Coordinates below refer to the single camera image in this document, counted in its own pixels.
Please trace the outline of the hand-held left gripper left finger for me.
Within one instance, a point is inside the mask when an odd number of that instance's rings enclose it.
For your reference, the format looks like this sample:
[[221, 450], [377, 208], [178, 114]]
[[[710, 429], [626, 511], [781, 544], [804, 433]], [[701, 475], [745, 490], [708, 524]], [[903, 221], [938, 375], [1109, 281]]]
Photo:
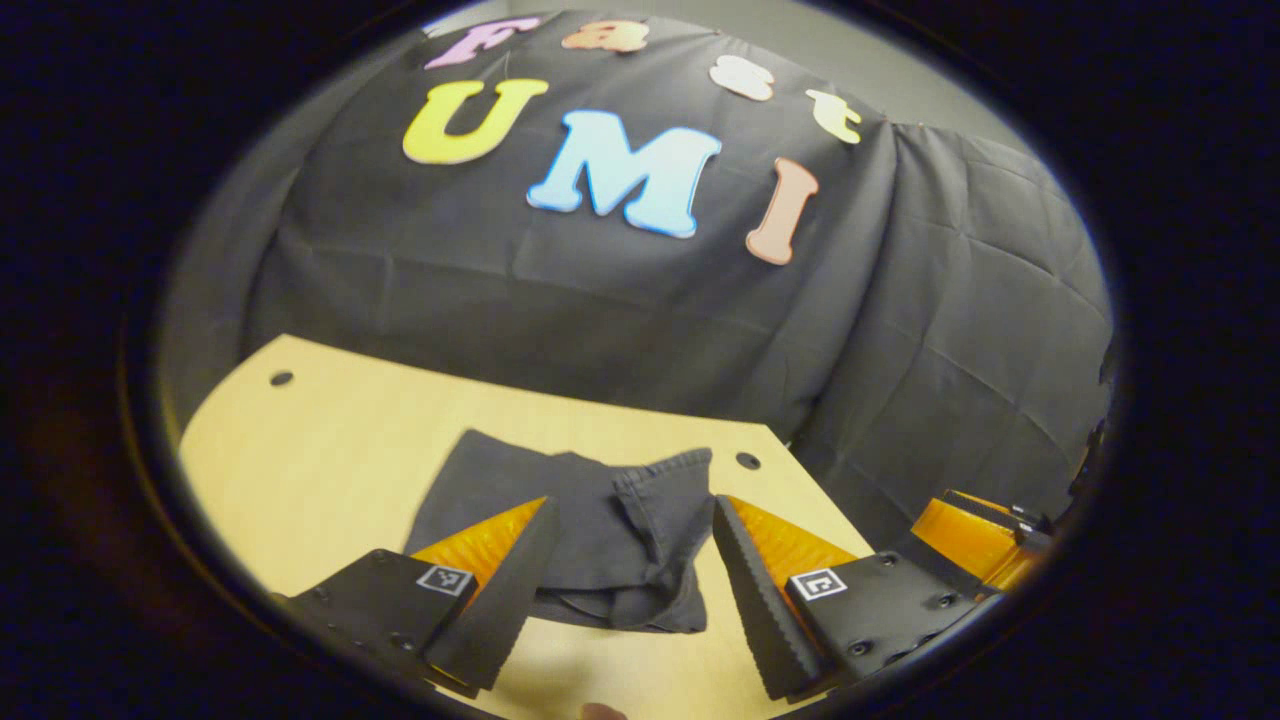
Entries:
[[474, 698], [497, 683], [559, 536], [558, 501], [541, 496], [416, 553], [371, 550], [275, 601], [367, 673]]

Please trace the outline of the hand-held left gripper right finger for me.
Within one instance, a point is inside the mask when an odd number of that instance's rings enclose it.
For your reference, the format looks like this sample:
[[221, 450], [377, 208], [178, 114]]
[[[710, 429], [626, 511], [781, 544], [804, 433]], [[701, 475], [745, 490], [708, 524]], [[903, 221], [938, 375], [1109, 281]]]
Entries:
[[902, 553], [856, 556], [733, 496], [716, 496], [712, 532], [772, 700], [863, 682], [977, 607]]

